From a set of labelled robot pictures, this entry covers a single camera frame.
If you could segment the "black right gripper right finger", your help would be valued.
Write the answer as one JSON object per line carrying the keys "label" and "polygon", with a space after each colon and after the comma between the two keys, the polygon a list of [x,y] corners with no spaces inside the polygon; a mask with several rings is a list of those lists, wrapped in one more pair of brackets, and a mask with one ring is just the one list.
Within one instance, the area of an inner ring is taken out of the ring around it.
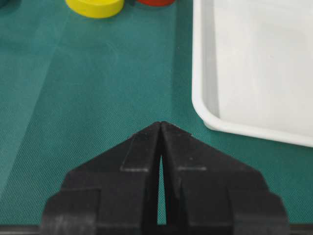
{"label": "black right gripper right finger", "polygon": [[286,209],[261,172],[161,123],[166,217],[183,235],[287,235]]}

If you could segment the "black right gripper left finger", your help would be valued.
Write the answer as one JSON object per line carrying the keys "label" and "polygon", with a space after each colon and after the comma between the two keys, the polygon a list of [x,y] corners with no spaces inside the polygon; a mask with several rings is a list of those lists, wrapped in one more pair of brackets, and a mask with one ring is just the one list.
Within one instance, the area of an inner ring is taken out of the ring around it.
{"label": "black right gripper left finger", "polygon": [[160,122],[69,171],[42,235],[146,235],[157,227]]}

